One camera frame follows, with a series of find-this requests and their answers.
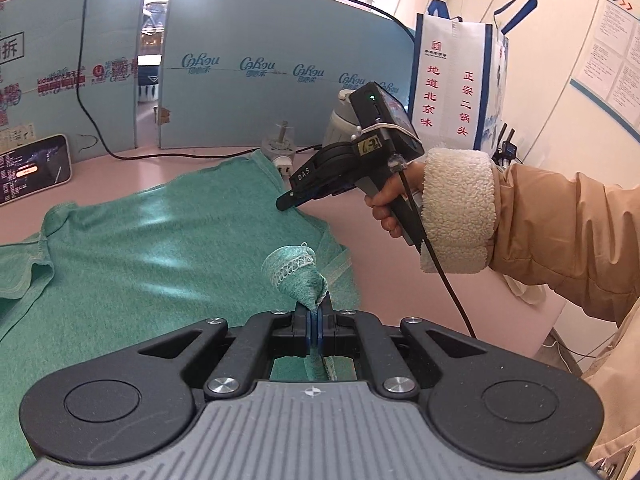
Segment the tan coat sleeve forearm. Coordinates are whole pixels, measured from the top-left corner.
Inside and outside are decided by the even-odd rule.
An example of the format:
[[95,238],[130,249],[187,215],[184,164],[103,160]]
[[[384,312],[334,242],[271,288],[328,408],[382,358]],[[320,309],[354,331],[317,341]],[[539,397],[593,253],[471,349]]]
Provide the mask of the tan coat sleeve forearm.
[[582,375],[604,405],[593,462],[639,448],[639,191],[584,174],[500,170],[478,151],[433,148],[416,164],[432,272],[485,268],[546,285],[586,315],[617,325]]

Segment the operator right hand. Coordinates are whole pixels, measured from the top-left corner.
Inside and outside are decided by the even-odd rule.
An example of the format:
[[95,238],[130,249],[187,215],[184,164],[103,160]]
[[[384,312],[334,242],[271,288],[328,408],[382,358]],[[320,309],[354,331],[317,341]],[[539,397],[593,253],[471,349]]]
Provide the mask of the operator right hand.
[[[424,163],[412,162],[404,171],[409,190],[412,194],[422,194],[424,187]],[[393,238],[402,237],[402,226],[394,217],[390,204],[396,198],[406,197],[404,184],[400,174],[394,174],[385,182],[382,190],[377,192],[375,196],[366,196],[364,201],[367,206],[372,209],[372,216],[376,221],[380,222],[382,229],[390,234]]]

